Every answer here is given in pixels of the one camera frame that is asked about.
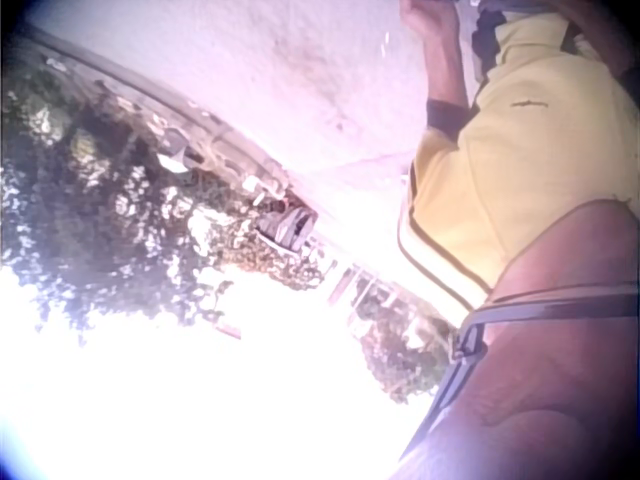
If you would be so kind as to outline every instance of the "skin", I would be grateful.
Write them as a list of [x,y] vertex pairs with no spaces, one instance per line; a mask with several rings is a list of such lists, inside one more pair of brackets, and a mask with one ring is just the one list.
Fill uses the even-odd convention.
[[[423,39],[430,98],[468,106],[455,7],[401,0],[401,14]],[[589,23],[594,15],[582,9],[575,18],[604,57],[611,45],[602,46],[602,29],[613,25],[601,17]],[[622,54],[609,66],[614,73],[629,62]],[[510,265],[489,302],[585,283],[637,282],[638,237],[626,205],[585,205]],[[427,437],[422,476],[415,478],[589,478],[620,449],[614,440],[627,440],[621,426],[635,420],[637,319],[499,325],[485,337],[489,353]]]

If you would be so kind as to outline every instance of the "foliage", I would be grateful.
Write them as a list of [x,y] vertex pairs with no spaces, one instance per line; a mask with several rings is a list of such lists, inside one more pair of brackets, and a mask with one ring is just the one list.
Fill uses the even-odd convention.
[[162,169],[134,118],[81,104],[46,71],[4,73],[2,260],[37,287],[43,321],[59,309],[80,332],[92,312],[215,323],[230,283],[199,283],[207,267],[236,264],[293,289],[322,280],[315,264],[256,241],[260,210],[218,177]]
[[[365,279],[358,282],[358,297],[367,283]],[[437,342],[423,350],[407,347],[403,334],[411,323],[412,309],[402,300],[384,307],[388,295],[374,284],[357,306],[358,316],[372,322],[360,343],[369,370],[383,390],[395,402],[406,403],[410,395],[428,392],[439,383],[448,356]]]

